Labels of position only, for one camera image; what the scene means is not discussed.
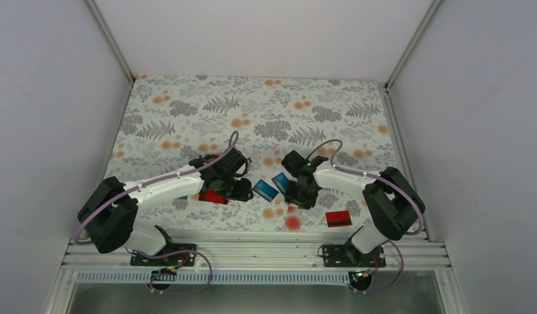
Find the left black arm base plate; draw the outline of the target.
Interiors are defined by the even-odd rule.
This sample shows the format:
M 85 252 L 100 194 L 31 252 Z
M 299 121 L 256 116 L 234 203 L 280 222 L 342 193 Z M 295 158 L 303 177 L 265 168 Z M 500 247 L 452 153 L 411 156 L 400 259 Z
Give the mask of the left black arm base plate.
M 193 266 L 195 253 L 190 250 L 196 250 L 197 245 L 194 243 L 172 243 L 167 244 L 154 258 L 148 258 L 137 251 L 131 253 L 131 266 L 155 266 L 155 267 L 181 267 Z

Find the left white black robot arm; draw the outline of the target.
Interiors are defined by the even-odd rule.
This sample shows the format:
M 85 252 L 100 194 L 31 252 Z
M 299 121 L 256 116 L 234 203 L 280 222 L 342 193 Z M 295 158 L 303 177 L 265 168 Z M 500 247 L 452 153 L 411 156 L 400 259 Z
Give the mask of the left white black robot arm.
M 77 234 L 86 232 L 100 253 L 119 248 L 149 257 L 155 264 L 173 256 L 172 240 L 157 224 L 138 222 L 137 215 L 165 202 L 195 194 L 214 193 L 224 201 L 252 199 L 252 183 L 245 178 L 250 160 L 229 148 L 189 161 L 181 168 L 144 181 L 104 179 L 78 212 Z

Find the white card red circle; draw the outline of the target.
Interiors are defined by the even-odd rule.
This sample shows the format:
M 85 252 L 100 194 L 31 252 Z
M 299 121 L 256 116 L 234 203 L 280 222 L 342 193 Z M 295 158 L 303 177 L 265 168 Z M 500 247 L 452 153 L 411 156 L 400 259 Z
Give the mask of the white card red circle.
M 301 209 L 289 206 L 285 214 L 285 229 L 293 232 L 298 231 L 302 227 L 302 216 Z

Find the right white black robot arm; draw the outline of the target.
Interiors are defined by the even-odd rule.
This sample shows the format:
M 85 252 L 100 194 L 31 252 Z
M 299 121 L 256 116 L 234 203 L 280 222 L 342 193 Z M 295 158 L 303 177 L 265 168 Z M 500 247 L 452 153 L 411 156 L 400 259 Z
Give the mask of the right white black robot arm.
M 424 226 L 424 203 L 395 167 L 366 172 L 333 164 L 324 156 L 308 160 L 295 150 L 283 158 L 282 165 L 293 178 L 285 190 L 285 200 L 300 209 L 314 207 L 322 189 L 364 198 L 371 221 L 346 242 L 345 257 L 352 266 L 363 265 L 377 246 L 409 234 L 414 224 L 419 225 L 416 234 Z

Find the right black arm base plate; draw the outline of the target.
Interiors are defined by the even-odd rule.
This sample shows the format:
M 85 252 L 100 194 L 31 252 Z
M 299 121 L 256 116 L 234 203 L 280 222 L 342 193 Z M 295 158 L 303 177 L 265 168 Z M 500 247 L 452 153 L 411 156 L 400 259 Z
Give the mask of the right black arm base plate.
M 325 268 L 384 268 L 387 265 L 382 246 L 364 254 L 354 247 L 324 243 L 317 254 Z

